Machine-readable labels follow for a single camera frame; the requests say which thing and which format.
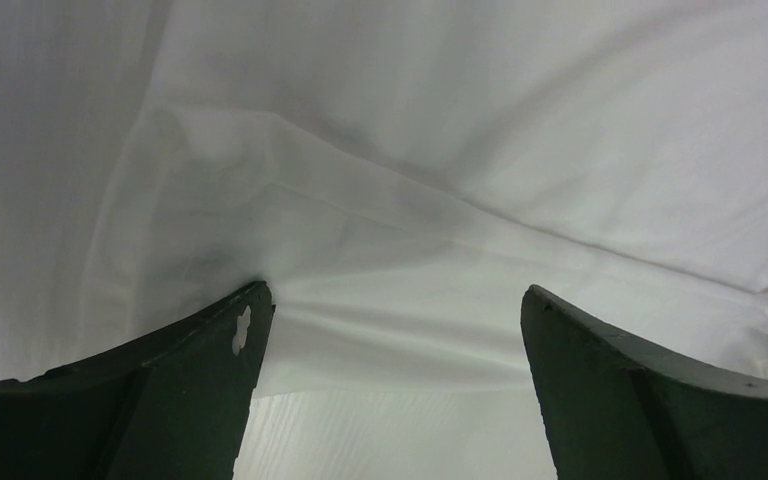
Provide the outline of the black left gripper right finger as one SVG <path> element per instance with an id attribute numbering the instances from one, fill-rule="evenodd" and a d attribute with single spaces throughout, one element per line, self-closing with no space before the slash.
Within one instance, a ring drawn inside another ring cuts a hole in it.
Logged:
<path id="1" fill-rule="evenodd" d="M 540 286 L 521 330 L 561 479 L 768 479 L 768 380 L 607 324 Z"/>

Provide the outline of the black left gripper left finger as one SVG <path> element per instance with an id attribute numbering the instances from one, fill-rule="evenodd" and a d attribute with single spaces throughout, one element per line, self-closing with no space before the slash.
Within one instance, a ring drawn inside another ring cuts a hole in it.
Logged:
<path id="1" fill-rule="evenodd" d="M 0 381 L 0 479 L 229 479 L 268 344 L 263 281 L 114 349 Z"/>

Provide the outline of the white printed t shirt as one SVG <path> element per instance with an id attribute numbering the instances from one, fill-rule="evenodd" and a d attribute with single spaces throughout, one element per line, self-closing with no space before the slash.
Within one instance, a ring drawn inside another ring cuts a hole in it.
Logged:
<path id="1" fill-rule="evenodd" d="M 255 279 L 264 396 L 522 387 L 533 284 L 768 379 L 768 1 L 174 2 L 82 345 Z"/>

